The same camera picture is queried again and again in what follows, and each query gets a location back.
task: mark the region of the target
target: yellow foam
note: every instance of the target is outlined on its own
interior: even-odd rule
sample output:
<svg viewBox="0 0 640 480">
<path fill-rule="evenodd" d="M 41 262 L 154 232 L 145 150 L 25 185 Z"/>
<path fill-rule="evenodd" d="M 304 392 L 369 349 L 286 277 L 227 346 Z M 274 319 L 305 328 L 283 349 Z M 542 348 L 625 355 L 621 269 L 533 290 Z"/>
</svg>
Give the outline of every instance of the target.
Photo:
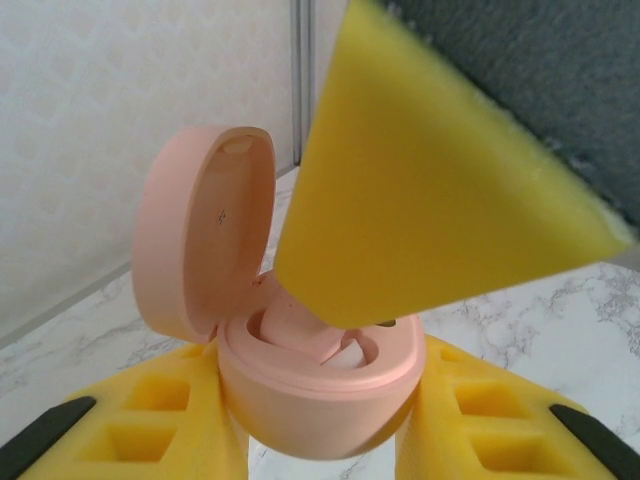
<svg viewBox="0 0 640 480">
<path fill-rule="evenodd" d="M 615 255 L 624 222 L 374 2 L 338 35 L 275 261 L 339 328 Z"/>
<path fill-rule="evenodd" d="M 217 346 L 191 345 L 75 393 L 96 405 L 21 480 L 241 480 L 247 443 L 220 391 Z"/>
<path fill-rule="evenodd" d="M 548 407 L 579 405 L 427 336 L 396 480 L 614 480 Z"/>
</svg>

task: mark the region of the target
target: open charging case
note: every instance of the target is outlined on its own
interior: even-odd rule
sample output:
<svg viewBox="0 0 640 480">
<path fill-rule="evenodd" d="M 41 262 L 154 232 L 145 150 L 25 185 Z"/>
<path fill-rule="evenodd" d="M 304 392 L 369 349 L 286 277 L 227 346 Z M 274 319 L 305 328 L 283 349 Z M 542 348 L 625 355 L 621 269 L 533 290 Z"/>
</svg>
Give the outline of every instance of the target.
<svg viewBox="0 0 640 480">
<path fill-rule="evenodd" d="M 273 272 L 259 274 L 274 193 L 266 131 L 202 126 L 175 135 L 153 163 L 138 211 L 138 308 L 161 334 L 215 339 L 226 405 L 259 441 L 309 459 L 363 453 L 410 411 L 426 358 L 421 323 L 410 316 L 340 331 Z M 345 366 L 354 352 L 362 358 Z"/>
</svg>

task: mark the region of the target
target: black rubber pad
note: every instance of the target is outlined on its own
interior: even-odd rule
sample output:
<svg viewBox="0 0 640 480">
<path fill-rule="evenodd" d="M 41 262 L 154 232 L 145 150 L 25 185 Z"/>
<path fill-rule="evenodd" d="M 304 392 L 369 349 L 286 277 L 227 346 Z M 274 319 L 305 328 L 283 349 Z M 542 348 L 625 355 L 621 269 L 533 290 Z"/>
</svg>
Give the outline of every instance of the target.
<svg viewBox="0 0 640 480">
<path fill-rule="evenodd" d="M 566 405 L 552 405 L 549 409 L 614 477 L 640 479 L 640 455 L 599 420 Z"/>
<path fill-rule="evenodd" d="M 96 404 L 80 397 L 50 408 L 0 448 L 0 480 L 15 480 Z"/>
<path fill-rule="evenodd" d="M 640 1 L 379 0 L 640 226 Z"/>
</svg>

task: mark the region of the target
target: marble surface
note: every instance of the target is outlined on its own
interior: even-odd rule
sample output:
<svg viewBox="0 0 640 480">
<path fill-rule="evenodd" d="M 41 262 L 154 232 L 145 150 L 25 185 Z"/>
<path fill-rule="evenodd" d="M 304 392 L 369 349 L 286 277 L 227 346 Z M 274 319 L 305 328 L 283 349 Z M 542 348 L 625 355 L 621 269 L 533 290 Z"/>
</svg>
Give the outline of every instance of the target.
<svg viewBox="0 0 640 480">
<path fill-rule="evenodd" d="M 278 181 L 271 267 L 296 172 Z M 557 390 L 640 451 L 640 274 L 593 265 L 422 314 L 425 331 Z M 71 392 L 181 342 L 151 332 L 125 274 L 0 351 L 0 444 Z M 253 442 L 251 479 L 393 478 L 391 442 L 316 463 Z"/>
</svg>

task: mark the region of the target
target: yellow foam holder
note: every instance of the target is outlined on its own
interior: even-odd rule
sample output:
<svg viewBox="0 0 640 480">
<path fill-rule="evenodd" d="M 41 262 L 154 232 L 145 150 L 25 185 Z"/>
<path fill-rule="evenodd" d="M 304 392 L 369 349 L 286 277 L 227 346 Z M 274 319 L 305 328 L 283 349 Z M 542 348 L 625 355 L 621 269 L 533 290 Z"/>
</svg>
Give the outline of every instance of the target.
<svg viewBox="0 0 640 480">
<path fill-rule="evenodd" d="M 21 480 L 242 480 L 248 436 L 224 406 L 217 346 L 175 350 L 76 392 L 96 405 Z"/>
<path fill-rule="evenodd" d="M 339 32 L 275 260 L 355 328 L 606 259 L 624 221 L 376 2 Z"/>
<path fill-rule="evenodd" d="M 615 480 L 549 410 L 581 406 L 434 337 L 426 342 L 396 480 Z"/>
</svg>

